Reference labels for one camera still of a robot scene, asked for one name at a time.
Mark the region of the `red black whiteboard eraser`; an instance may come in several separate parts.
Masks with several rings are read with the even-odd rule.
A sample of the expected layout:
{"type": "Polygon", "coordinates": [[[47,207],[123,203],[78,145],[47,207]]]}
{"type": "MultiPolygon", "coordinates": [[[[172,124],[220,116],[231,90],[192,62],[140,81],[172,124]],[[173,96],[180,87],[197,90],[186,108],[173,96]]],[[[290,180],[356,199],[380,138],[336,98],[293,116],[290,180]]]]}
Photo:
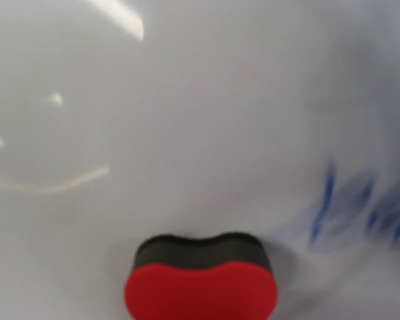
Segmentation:
{"type": "Polygon", "coordinates": [[[124,288],[134,319],[268,319],[278,302],[258,238],[157,235],[138,247],[124,288]]]}

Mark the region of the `white whiteboard black frame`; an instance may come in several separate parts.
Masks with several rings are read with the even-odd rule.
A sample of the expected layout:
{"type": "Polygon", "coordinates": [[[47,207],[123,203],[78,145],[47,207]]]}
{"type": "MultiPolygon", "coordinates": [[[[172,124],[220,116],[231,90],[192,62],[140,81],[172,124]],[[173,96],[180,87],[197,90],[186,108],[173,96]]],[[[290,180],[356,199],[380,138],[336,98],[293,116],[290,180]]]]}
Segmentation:
{"type": "Polygon", "coordinates": [[[275,319],[400,319],[400,1],[0,1],[0,319],[128,319],[144,239],[228,231],[275,319]]]}

